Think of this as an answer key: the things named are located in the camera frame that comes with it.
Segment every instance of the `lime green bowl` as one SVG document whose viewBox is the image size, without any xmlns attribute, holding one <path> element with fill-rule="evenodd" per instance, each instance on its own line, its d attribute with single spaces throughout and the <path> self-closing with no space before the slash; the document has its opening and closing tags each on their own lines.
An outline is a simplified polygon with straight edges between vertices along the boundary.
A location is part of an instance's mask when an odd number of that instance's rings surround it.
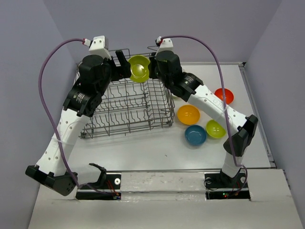
<svg viewBox="0 0 305 229">
<path fill-rule="evenodd" d="M 225 129 L 223 129 L 223 127 L 219 125 L 215 120 L 210 120 L 206 124 L 205 129 L 208 135 L 213 138 L 222 138 L 226 133 Z"/>
<path fill-rule="evenodd" d="M 143 83 L 149 79 L 149 59 L 142 55 L 133 56 L 128 60 L 132 76 L 130 79 L 136 83 Z"/>
</svg>

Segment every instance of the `orange bowl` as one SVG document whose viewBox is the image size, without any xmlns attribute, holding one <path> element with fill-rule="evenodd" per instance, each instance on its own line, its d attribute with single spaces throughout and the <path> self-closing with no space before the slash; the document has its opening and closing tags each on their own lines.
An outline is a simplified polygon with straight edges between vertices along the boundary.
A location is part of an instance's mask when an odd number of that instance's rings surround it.
<svg viewBox="0 0 305 229">
<path fill-rule="evenodd" d="M 233 102 L 234 94 L 229 89 L 226 89 L 226 88 L 224 89 L 224 93 L 225 93 L 225 100 L 226 100 L 227 104 L 230 104 L 231 102 Z M 220 98 L 222 101 L 224 100 L 222 88 L 218 88 L 214 94 L 218 98 Z"/>
<path fill-rule="evenodd" d="M 184 105 L 178 110 L 178 119 L 186 125 L 194 125 L 200 119 L 200 112 L 197 107 L 192 105 Z"/>
</svg>

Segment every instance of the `plastic bowl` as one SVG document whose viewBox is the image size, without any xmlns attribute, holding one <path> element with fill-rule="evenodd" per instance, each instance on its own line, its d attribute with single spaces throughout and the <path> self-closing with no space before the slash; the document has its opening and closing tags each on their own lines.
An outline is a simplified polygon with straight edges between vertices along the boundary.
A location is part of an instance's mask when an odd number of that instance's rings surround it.
<svg viewBox="0 0 305 229">
<path fill-rule="evenodd" d="M 133 56 L 128 60 L 132 75 L 130 79 L 136 83 L 143 83 L 149 79 L 148 65 L 150 60 L 142 55 Z"/>
<path fill-rule="evenodd" d="M 193 146 L 200 146 L 206 141 L 206 131 L 199 125 L 191 125 L 186 128 L 184 136 Z"/>
<path fill-rule="evenodd" d="M 224 93 L 225 93 L 225 99 L 226 99 L 227 104 L 230 104 L 231 102 L 233 102 L 234 94 L 227 88 L 224 89 Z M 221 100 L 224 100 L 222 88 L 218 88 L 214 94 Z"/>
<path fill-rule="evenodd" d="M 177 116 L 183 124 L 194 125 L 200 119 L 200 112 L 192 105 L 184 105 L 179 108 Z"/>
<path fill-rule="evenodd" d="M 223 129 L 223 127 L 219 125 L 215 120 L 210 120 L 206 124 L 205 128 L 208 135 L 213 138 L 222 138 L 226 133 L 225 129 Z"/>
</svg>

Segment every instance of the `wire rack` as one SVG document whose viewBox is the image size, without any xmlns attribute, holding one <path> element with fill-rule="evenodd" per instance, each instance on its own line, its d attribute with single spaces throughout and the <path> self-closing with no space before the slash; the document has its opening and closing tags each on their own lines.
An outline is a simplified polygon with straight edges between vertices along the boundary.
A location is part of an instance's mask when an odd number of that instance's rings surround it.
<svg viewBox="0 0 305 229">
<path fill-rule="evenodd" d="M 131 56 L 129 49 L 126 58 Z M 141 53 L 149 57 L 150 53 Z M 173 125 L 174 102 L 171 92 L 159 80 L 135 83 L 130 79 L 111 82 L 80 138 L 128 134 Z"/>
</svg>

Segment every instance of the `yellow bowl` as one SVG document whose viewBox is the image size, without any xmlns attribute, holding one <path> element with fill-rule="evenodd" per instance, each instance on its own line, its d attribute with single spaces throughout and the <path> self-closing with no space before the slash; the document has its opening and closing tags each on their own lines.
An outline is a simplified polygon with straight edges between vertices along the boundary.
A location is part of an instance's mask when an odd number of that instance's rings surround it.
<svg viewBox="0 0 305 229">
<path fill-rule="evenodd" d="M 149 79 L 149 59 L 142 55 L 133 56 L 128 60 L 132 76 L 130 79 L 136 83 L 143 83 Z"/>
<path fill-rule="evenodd" d="M 206 124 L 205 129 L 208 135 L 213 138 L 222 138 L 226 133 L 225 129 L 223 129 L 223 127 L 219 125 L 215 120 L 210 120 Z"/>
<path fill-rule="evenodd" d="M 194 125 L 200 119 L 200 112 L 192 105 L 184 105 L 179 108 L 177 116 L 183 124 Z"/>
</svg>

